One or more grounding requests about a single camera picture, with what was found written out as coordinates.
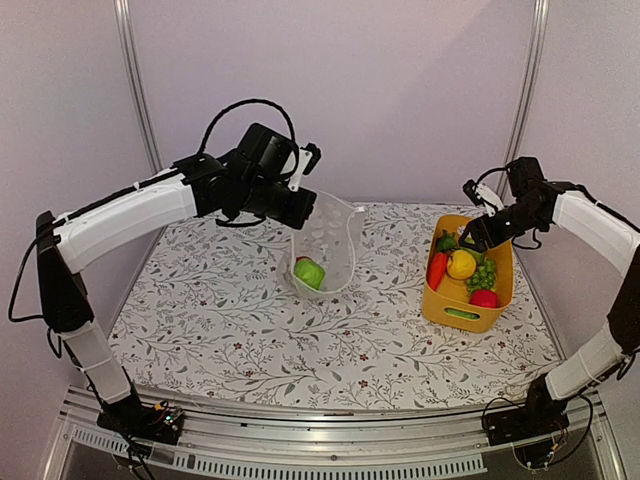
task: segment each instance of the table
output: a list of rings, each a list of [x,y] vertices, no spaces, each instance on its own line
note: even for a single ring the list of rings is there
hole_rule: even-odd
[[[437,219],[473,207],[368,203],[357,276],[340,296],[298,298],[278,278],[289,232],[275,222],[168,227],[112,329],[144,386],[269,405],[434,409],[516,400],[559,355],[515,265],[509,309],[487,333],[425,320]]]

